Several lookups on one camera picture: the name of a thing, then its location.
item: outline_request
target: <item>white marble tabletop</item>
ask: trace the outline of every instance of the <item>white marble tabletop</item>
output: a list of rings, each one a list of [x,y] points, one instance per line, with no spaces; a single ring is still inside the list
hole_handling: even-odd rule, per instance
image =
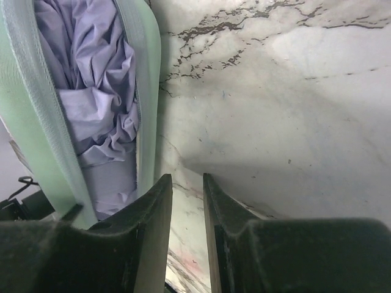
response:
[[[391,225],[391,2],[152,0],[167,279],[210,292],[202,173],[265,217]]]

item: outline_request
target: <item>crumpled purple fabric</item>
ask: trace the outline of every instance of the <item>crumpled purple fabric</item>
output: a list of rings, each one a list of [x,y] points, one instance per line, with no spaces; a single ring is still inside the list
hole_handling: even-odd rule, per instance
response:
[[[34,5],[45,60],[81,167],[131,160],[130,173],[136,176],[136,64],[113,1],[35,0]],[[87,177],[93,190],[93,173]],[[128,180],[133,184],[126,190],[92,194],[105,204],[97,210],[113,214],[123,208],[136,189],[136,179]]]

